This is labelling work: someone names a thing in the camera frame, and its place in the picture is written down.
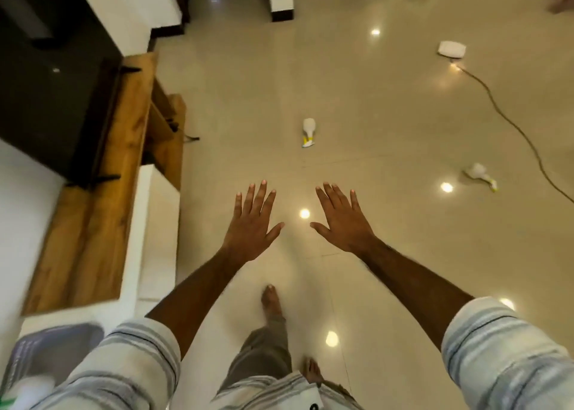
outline striped shirt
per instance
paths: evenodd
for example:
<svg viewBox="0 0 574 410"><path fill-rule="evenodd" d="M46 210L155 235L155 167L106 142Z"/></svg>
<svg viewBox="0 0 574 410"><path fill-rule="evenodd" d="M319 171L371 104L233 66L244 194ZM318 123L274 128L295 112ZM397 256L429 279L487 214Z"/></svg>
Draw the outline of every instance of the striped shirt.
<svg viewBox="0 0 574 410"><path fill-rule="evenodd" d="M492 298L473 300L457 313L442 342L442 359L470 408L574 408L574 363L566 349ZM106 336L33 408L163 410L179 375L180 350L171 331L151 319L134 319ZM280 380L247 378L221 391L208 408L361 410L299 372Z"/></svg>

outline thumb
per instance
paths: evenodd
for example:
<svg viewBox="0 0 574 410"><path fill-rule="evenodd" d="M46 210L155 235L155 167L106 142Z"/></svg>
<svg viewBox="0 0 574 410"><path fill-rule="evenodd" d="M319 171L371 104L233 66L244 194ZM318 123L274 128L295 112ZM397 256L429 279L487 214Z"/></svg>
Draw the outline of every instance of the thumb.
<svg viewBox="0 0 574 410"><path fill-rule="evenodd" d="M323 238L325 238L327 241L331 242L330 241L331 231L329 229L327 229L321 223L311 223L310 226L312 228L314 228L315 230L317 230L317 233L319 233Z"/></svg>
<svg viewBox="0 0 574 410"><path fill-rule="evenodd" d="M265 240L267 240L267 243L269 245L271 245L273 241L275 241L275 239L279 236L279 233L281 233L281 229L284 226L285 223L281 222L278 225L274 226L271 230L269 230L269 233L265 235Z"/></svg>

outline pants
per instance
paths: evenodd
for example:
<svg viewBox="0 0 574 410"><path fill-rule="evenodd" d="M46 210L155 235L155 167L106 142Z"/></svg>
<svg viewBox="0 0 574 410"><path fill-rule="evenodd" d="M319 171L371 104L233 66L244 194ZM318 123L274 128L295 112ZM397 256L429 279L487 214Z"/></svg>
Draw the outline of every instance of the pants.
<svg viewBox="0 0 574 410"><path fill-rule="evenodd" d="M292 371L285 319L273 315L266 326L249 334L239 354L231 362L227 377L219 387L218 393L245 378L267 375L279 380ZM327 380L323 383L345 398L354 400L341 385Z"/></svg>

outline black tv screen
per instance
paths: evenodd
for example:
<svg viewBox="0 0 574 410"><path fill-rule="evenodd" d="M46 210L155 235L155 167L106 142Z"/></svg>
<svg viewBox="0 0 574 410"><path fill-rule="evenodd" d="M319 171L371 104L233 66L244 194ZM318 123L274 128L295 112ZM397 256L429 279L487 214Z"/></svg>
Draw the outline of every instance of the black tv screen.
<svg viewBox="0 0 574 410"><path fill-rule="evenodd" d="M0 0L0 138L90 187L121 61L86 0Z"/></svg>

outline glossy beige floor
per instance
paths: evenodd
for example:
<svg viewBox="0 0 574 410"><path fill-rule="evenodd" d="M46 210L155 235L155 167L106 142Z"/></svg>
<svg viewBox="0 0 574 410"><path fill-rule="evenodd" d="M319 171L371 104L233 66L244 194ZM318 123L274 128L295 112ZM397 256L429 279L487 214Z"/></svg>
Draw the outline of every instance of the glossy beige floor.
<svg viewBox="0 0 574 410"><path fill-rule="evenodd" d="M435 54L442 39L468 45L464 65L489 82L572 194L574 14L553 16L547 3L296 0L296 19L272 24L264 0L192 0L186 34L158 43L159 76L185 98L187 132L201 136L184 155L179 278L215 253L234 195L250 182L277 189L272 224L286 226L207 316L174 409L211 399L263 323L267 283L282 297L295 368L315 356L367 409L464 407L406 310L308 227L324 222L313 190L324 180L357 190L381 239L476 296L511 299L574 350L574 206L544 181L479 85ZM318 124L309 149L300 147L305 117ZM476 161L498 193L461 177Z"/></svg>

